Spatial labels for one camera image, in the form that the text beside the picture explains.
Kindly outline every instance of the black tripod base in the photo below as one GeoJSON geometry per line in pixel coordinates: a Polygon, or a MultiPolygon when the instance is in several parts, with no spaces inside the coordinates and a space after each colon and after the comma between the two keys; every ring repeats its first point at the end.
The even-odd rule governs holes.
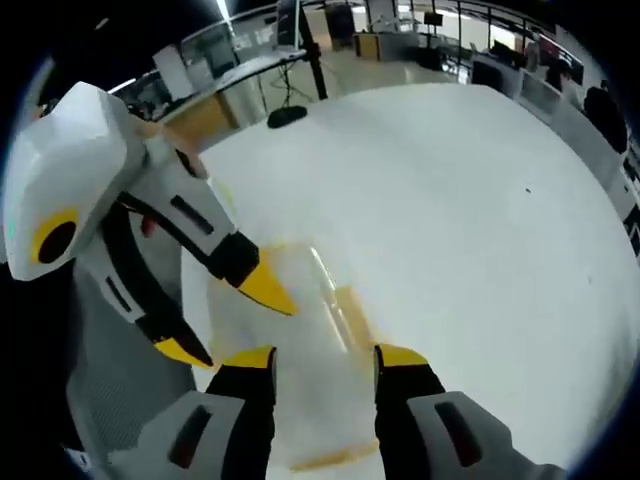
{"type": "Polygon", "coordinates": [[[299,105],[293,107],[282,107],[269,114],[267,126],[269,128],[280,128],[307,116],[307,109],[299,105]]]}

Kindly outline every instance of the plastic sheet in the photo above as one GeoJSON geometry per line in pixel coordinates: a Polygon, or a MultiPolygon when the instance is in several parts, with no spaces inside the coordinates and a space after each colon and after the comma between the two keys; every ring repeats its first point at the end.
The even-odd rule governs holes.
{"type": "Polygon", "coordinates": [[[300,313],[270,311],[212,278],[214,362],[262,345],[277,347],[270,463],[308,471],[377,452],[374,338],[357,299],[348,287],[336,288],[313,248],[287,246],[268,254],[300,313]]]}

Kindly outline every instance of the yellow circle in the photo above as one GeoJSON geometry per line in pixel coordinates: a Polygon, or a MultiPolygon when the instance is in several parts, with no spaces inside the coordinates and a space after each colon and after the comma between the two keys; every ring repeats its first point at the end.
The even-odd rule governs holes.
{"type": "Polygon", "coordinates": [[[33,235],[33,239],[31,240],[32,263],[41,263],[39,255],[42,244],[56,227],[67,222],[73,222],[75,224],[78,223],[78,211],[73,207],[65,208],[64,210],[54,213],[40,224],[33,235]]]}

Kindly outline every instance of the white table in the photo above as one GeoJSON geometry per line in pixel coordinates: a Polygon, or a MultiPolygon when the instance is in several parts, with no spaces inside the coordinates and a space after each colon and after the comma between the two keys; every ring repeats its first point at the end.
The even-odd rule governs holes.
{"type": "MultiPolygon", "coordinates": [[[[620,400],[640,338],[629,241],[580,158],[503,95],[370,90],[202,158],[245,234],[312,242],[386,340],[425,354],[532,460],[570,466],[620,400]]],[[[206,284],[184,286],[190,321],[206,284]]]]}

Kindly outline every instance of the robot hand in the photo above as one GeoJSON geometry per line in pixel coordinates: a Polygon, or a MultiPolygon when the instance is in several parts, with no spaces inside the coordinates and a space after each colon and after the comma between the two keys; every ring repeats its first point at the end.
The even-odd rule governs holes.
{"type": "MultiPolygon", "coordinates": [[[[274,436],[272,347],[226,361],[207,393],[191,392],[147,424],[113,465],[124,478],[265,478],[274,436]]],[[[560,479],[512,446],[509,429],[461,392],[446,393],[416,352],[375,347],[376,435],[385,476],[420,480],[560,479]]]]}

